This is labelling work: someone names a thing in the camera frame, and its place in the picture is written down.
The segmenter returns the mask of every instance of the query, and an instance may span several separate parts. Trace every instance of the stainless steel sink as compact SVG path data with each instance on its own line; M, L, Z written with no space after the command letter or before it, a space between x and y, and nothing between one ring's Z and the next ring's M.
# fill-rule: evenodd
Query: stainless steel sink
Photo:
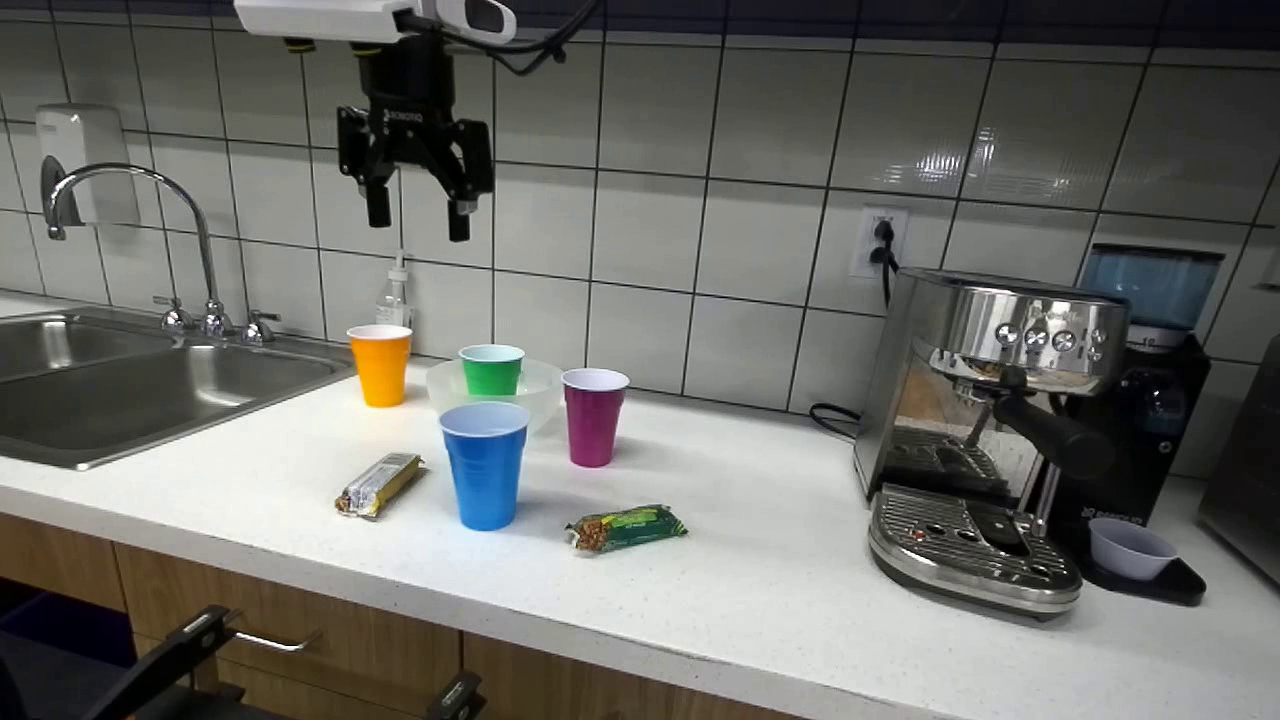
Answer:
M48 311L0 322L0 381L53 370L163 352L156 326L106 311Z
M160 348L103 333L82 341L90 359L72 352L72 366L0 381L0 457L90 469L347 375L322 352L167 348L152 333Z

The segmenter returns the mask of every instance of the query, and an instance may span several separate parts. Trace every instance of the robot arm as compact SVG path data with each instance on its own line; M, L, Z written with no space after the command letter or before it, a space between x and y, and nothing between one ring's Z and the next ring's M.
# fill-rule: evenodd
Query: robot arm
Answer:
M341 172L366 204L366 223L387 228L387 179L396 165L429 167L448 198L448 241L468 241L476 201L492 193L489 129L452 120L448 45L471 45L515 77L541 59L564 59L566 35L601 10L584 10L541 45L515 45L515 11L498 0L237 0L250 35L345 42L358 59L366 110L341 110Z

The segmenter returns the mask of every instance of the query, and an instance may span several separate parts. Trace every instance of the wall outlet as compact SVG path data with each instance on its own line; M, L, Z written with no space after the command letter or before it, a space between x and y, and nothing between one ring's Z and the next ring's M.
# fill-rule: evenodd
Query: wall outlet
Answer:
M881 265L873 265L873 254L881 247L877 228L886 223L890 228L890 257L895 265L902 265L902 247L909 247L909 211L895 207L862 207L857 221L857 231L849 241L849 275L857 285L877 285L881 288Z

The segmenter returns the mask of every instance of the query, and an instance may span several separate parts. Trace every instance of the pink cup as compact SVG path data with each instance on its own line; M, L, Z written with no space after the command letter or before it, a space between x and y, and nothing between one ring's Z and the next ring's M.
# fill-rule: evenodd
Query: pink cup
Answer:
M616 444L616 415L628 396L628 375L611 370L564 374L566 459L603 469Z

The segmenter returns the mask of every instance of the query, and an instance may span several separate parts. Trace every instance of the tile backsplash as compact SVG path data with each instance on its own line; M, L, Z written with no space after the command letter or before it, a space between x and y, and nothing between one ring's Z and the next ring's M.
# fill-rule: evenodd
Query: tile backsplash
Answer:
M513 341L650 391L803 412L877 383L885 300L850 273L866 207L902 211L909 270L1073 285L1091 245L1195 247L1225 257L1195 326L1216 370L1175 464L1204 478L1280 333L1280 297L1257 288L1280 247L1280 56L1153 48L1110 6L1086 6L1110 11L1098 45L1031 45L1055 42L1037 6L1001 42L997 6L930 33L881 0L823 6L823 25L616 0L528 81L458 56L456 117L497 141L468 245L442 241L442 193L415 167L392 179L396 228L362 228L331 136L331 110L358 105L347 48L286 56L152 6L0 11L0 288L198 307L193 217L147 185L138 228L45 241L30 113L100 105L134 165L205 204L227 311L272 307L319 341L372 316L405 247L425 357Z

